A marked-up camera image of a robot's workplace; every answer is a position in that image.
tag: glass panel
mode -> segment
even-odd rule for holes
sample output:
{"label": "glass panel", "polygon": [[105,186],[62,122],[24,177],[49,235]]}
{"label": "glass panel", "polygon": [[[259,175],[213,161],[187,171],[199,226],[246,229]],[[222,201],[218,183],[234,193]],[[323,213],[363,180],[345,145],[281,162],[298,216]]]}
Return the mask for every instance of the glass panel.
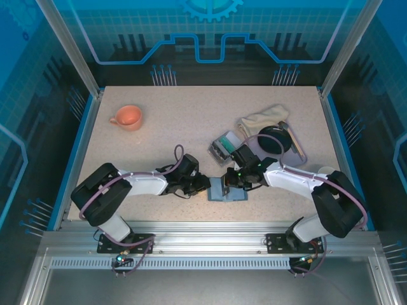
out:
{"label": "glass panel", "polygon": [[55,3],[101,86],[321,85],[365,0]]}
{"label": "glass panel", "polygon": [[383,0],[332,91],[384,245],[407,242],[406,10],[405,1]]}
{"label": "glass panel", "polygon": [[0,2],[0,41],[0,295],[17,304],[88,92],[35,1]]}

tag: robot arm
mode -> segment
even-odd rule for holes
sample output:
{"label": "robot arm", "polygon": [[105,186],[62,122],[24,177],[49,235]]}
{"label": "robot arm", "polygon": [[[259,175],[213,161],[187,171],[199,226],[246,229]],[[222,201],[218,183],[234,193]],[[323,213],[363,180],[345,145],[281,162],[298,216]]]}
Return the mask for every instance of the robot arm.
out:
{"label": "robot arm", "polygon": [[253,184],[286,189],[314,201],[317,214],[297,220],[286,232],[287,242],[293,248],[314,238],[332,234],[344,238],[362,218],[362,212],[347,196],[328,182],[340,186],[366,209],[363,199],[342,172],[330,175],[310,173],[281,164],[273,158],[262,161],[246,145],[232,154],[235,168],[228,168],[223,185],[251,188]]}
{"label": "robot arm", "polygon": [[83,214],[91,226],[103,230],[113,240],[131,243],[134,234],[116,213],[127,196],[140,194],[160,196],[177,194],[178,191],[182,191],[185,196],[194,196],[210,187],[209,179],[199,172],[199,163],[193,156],[185,154],[179,166],[174,171],[166,173],[170,166],[157,168],[151,173],[130,175],[123,170],[117,170],[111,163],[105,163],[72,192],[71,199],[81,210],[102,186],[119,176],[124,177],[96,197]]}

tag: grid pattern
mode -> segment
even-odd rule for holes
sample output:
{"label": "grid pattern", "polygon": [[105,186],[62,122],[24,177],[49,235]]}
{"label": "grid pattern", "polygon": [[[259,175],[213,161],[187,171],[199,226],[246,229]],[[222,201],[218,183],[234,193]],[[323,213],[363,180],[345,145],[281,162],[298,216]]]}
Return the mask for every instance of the grid pattern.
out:
{"label": "grid pattern", "polygon": [[[52,86],[43,72],[47,64],[52,65],[51,56],[58,59],[66,56],[56,41],[48,22],[43,20],[0,90],[0,123],[13,133],[16,133],[32,97],[50,93]],[[0,162],[10,143],[10,138],[0,132]]]}
{"label": "grid pattern", "polygon": [[[351,9],[330,51],[335,58],[360,10]],[[301,33],[300,46],[307,44],[307,52],[312,59],[321,59],[333,31],[343,13],[338,8],[239,8],[230,18],[222,21],[199,22],[181,9],[162,10],[92,10],[78,11],[78,16],[88,34],[92,46],[102,61],[108,61],[114,53],[113,44],[120,45],[119,34],[143,34],[148,48],[153,47],[164,35],[170,33],[205,34],[203,48],[219,48],[215,44],[215,34],[227,32],[249,32],[256,39],[273,46],[277,33],[292,33],[288,50],[294,44],[294,37]],[[88,46],[70,11],[61,12],[73,36],[85,56],[90,56]],[[284,42],[279,44],[282,50]],[[141,50],[140,41],[136,47]]]}
{"label": "grid pattern", "polygon": [[387,92],[400,121],[407,128],[407,65],[378,18],[372,20],[352,61],[366,54],[378,71],[370,84],[372,92],[377,95]]}

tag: cup handle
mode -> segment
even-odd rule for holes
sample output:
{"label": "cup handle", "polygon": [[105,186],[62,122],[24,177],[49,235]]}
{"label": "cup handle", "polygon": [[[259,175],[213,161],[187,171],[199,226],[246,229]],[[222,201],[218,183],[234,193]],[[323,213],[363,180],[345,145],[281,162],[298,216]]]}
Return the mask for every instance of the cup handle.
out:
{"label": "cup handle", "polygon": [[116,121],[115,118],[110,118],[110,119],[109,119],[109,123],[111,123],[112,125],[118,126],[118,123],[117,123],[117,121]]}

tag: table surface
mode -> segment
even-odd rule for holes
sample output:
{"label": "table surface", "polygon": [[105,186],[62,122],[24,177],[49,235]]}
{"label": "table surface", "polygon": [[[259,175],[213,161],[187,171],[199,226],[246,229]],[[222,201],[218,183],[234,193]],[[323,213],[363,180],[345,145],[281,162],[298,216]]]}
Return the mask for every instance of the table surface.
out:
{"label": "table surface", "polygon": [[[109,124],[124,106],[134,104],[143,112],[139,131],[126,132]],[[207,152],[209,144],[239,118],[281,104],[287,122],[308,161],[300,168],[316,172],[322,166],[338,167],[328,126],[316,87],[296,86],[113,86],[106,87],[79,176],[82,182],[101,164],[111,162],[128,171],[151,171],[174,164],[174,146],[200,163],[208,177],[226,172]],[[118,212],[125,220],[155,221],[281,221],[315,213],[314,203],[284,189],[261,187],[249,200],[207,201],[207,192],[188,200],[173,195],[129,196]],[[79,220],[71,205],[69,219]]]}

